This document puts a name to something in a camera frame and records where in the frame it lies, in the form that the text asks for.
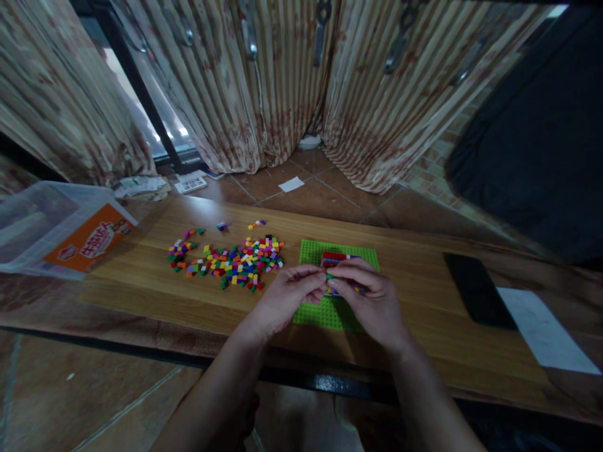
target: person's right hand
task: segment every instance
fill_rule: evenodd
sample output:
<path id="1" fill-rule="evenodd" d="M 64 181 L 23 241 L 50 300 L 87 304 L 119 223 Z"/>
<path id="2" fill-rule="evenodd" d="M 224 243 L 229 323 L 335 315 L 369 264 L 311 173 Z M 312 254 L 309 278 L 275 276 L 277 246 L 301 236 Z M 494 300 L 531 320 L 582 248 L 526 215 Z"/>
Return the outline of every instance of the person's right hand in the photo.
<path id="1" fill-rule="evenodd" d="M 354 257 L 327 270 L 333 276 L 353 279 L 367 288 L 363 295 L 344 279 L 328 279 L 327 284 L 346 299 L 364 330 L 388 353 L 402 352 L 409 333 L 402 321 L 396 287 L 364 259 Z"/>

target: wall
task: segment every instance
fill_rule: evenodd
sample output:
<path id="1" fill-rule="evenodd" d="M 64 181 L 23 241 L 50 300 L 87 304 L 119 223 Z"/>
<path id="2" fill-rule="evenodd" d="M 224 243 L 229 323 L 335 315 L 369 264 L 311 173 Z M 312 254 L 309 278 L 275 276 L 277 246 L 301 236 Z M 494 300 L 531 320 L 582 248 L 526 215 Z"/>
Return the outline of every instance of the wall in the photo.
<path id="1" fill-rule="evenodd" d="M 519 62 L 522 53 L 511 55 L 501 71 L 488 83 L 475 99 L 459 114 L 433 145 L 421 156 L 400 183 L 426 198 L 446 206 L 461 215 L 484 225 L 497 234 L 507 237 L 541 256 L 551 257 L 551 253 L 533 240 L 523 236 L 508 223 L 499 220 L 479 207 L 459 198 L 445 176 L 445 164 L 456 143 L 462 137 L 471 119 L 482 103 L 490 96 L 496 85 Z"/>

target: curtain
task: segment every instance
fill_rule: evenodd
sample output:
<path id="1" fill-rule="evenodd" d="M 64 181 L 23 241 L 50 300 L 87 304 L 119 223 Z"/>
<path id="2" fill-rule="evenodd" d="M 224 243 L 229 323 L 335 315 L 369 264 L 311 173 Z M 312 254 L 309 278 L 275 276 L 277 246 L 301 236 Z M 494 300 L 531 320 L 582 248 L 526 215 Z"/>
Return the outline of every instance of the curtain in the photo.
<path id="1" fill-rule="evenodd" d="M 316 68 L 315 1 L 114 0 L 140 25 L 157 78 L 214 171 L 281 164 L 312 131 L 351 182 L 373 193 L 409 170 L 550 10 L 466 0 L 331 3 Z M 385 75 L 407 6 L 419 13 L 402 61 Z M 255 25 L 256 61 L 245 59 L 240 19 Z M 189 27 L 190 47 L 182 43 Z M 451 85 L 472 52 L 469 76 Z"/>
<path id="2" fill-rule="evenodd" d="M 239 23 L 245 12 L 237 1 L 114 1 L 123 21 L 139 26 L 157 79 L 218 172 L 254 173 L 284 163 L 317 116 L 329 74 L 328 56 L 319 68 L 312 65 L 315 2 L 245 3 L 256 5 L 248 14 L 257 35 L 255 62 L 245 57 Z M 182 43 L 187 26 L 191 47 Z M 333 34 L 331 20 L 325 49 Z"/>
<path id="3" fill-rule="evenodd" d="M 2 132 L 74 183 L 111 186 L 155 174 L 148 145 L 68 0 L 5 0 L 0 23 Z M 14 172 L 0 177 L 3 190 L 23 181 Z"/>
<path id="4" fill-rule="evenodd" d="M 356 187 L 384 193 L 534 32 L 551 7 L 431 1 L 419 7 L 395 73 L 384 74 L 402 14 L 399 1 L 340 7 L 325 114 L 325 155 Z M 476 65 L 451 85 L 480 45 Z"/>

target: orange label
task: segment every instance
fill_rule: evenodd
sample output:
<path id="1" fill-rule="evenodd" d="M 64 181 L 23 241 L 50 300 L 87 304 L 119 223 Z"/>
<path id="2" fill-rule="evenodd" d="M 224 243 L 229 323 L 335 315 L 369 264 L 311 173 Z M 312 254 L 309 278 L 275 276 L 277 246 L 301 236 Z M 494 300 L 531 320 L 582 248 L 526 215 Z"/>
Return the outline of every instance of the orange label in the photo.
<path id="1" fill-rule="evenodd" d="M 44 261 L 89 272 L 133 228 L 132 223 L 107 204 L 48 253 Z"/>

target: lego brick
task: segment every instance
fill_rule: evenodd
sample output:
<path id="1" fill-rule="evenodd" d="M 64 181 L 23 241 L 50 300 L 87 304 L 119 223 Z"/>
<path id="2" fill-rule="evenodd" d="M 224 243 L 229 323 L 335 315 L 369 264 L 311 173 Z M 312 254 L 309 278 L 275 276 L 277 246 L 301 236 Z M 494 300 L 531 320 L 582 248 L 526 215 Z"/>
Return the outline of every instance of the lego brick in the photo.
<path id="1" fill-rule="evenodd" d="M 373 248 L 352 247 L 305 239 L 301 241 L 300 264 L 319 266 L 322 254 L 325 251 L 362 257 L 379 270 L 377 251 Z M 278 265 L 282 267 L 283 262 L 279 261 Z M 364 332 L 347 302 L 343 298 L 328 295 L 322 298 L 320 304 L 302 304 L 293 316 L 293 323 L 321 326 L 332 330 Z"/>

